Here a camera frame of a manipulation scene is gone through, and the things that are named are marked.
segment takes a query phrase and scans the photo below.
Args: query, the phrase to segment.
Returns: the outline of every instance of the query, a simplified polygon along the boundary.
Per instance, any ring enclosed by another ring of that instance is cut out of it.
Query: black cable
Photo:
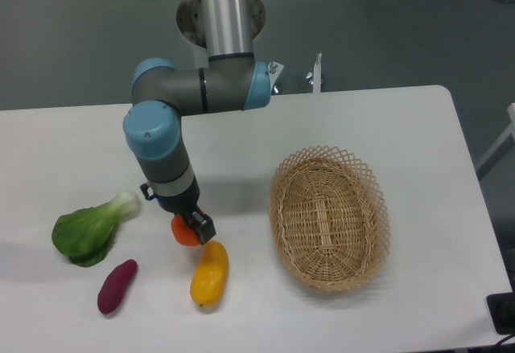
[[[499,353],[501,351],[501,345],[512,338],[515,338],[515,333],[513,333],[512,335],[509,335],[507,337],[504,337],[502,340],[500,340],[498,343],[496,343],[492,348],[492,352]]]

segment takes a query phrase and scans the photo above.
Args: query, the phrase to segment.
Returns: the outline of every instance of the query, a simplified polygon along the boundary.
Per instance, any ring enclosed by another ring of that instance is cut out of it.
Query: green leaf
[[[110,202],[62,215],[51,233],[55,247],[73,263],[84,267],[102,261],[113,247],[119,224],[139,213],[138,196],[118,193]]]
[[[111,251],[111,248],[114,246],[114,237],[116,234],[116,230],[111,232],[111,236],[108,238],[108,240],[103,244],[100,249],[96,250],[95,253],[88,255],[86,258],[73,258],[68,257],[69,260],[77,266],[80,267],[91,267],[96,265],[99,262],[102,262],[105,257],[107,257],[107,254],[109,251]]]
[[[51,233],[55,247],[67,257],[84,257],[100,248],[118,224],[116,212],[106,205],[62,215]]]

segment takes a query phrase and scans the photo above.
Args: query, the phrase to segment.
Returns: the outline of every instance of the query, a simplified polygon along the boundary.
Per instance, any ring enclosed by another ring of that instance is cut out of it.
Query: metal arm tube
[[[253,53],[248,0],[202,0],[202,12],[209,57]]]
[[[183,72],[153,68],[134,82],[133,104],[161,100],[181,116],[242,110],[253,73],[252,57],[215,60],[210,68]]]

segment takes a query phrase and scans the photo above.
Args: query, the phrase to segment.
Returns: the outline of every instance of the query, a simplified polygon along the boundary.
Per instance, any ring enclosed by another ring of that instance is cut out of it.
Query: purple sweet potato
[[[120,306],[136,271],[138,264],[134,259],[129,259],[107,276],[97,298],[98,309],[102,314],[113,313]]]

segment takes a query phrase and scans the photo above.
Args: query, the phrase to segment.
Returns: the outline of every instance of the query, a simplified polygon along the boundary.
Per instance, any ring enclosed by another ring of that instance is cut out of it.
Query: robotic arm
[[[197,206],[200,189],[181,118],[265,107],[274,84],[268,65],[254,60],[248,0],[200,1],[209,67],[177,72],[167,60],[141,62],[123,129],[148,180],[141,185],[146,199],[156,198],[164,210],[180,214],[205,244],[216,231]]]

